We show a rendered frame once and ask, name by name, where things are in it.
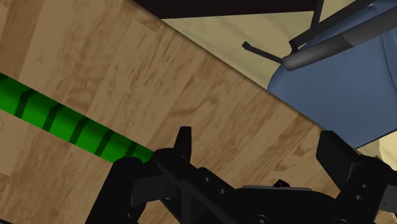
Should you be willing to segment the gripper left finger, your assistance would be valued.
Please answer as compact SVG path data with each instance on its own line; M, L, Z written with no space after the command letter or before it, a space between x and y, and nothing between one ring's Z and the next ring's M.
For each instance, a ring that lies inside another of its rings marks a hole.
M147 202L159 200L180 224L236 224L234 189L206 168L190 163L192 129L181 127L172 148L146 163L118 159L109 171L85 224L138 224Z

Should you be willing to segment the dark brown furniture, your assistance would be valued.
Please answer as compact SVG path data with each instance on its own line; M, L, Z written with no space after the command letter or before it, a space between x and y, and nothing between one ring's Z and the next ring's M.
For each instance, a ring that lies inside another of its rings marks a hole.
M319 0L132 0L160 19L314 11Z

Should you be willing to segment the blue office chair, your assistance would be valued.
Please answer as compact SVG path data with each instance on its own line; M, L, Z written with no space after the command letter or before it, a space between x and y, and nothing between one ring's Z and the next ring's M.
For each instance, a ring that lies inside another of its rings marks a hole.
M359 148L397 131L397 0L354 0L326 19L323 4L289 55L243 47L278 63L270 93Z

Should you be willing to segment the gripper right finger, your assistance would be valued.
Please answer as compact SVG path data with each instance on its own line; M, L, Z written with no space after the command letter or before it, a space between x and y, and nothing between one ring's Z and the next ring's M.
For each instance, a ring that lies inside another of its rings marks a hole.
M316 158L340 190L331 224L375 224L379 211L397 216L397 171L388 164L359 154L330 130L321 131Z

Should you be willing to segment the green ribbed cylinder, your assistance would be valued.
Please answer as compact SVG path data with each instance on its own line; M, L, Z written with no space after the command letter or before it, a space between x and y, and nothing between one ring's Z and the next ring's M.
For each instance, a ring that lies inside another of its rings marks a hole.
M75 110L0 73L0 109L109 162L153 152Z

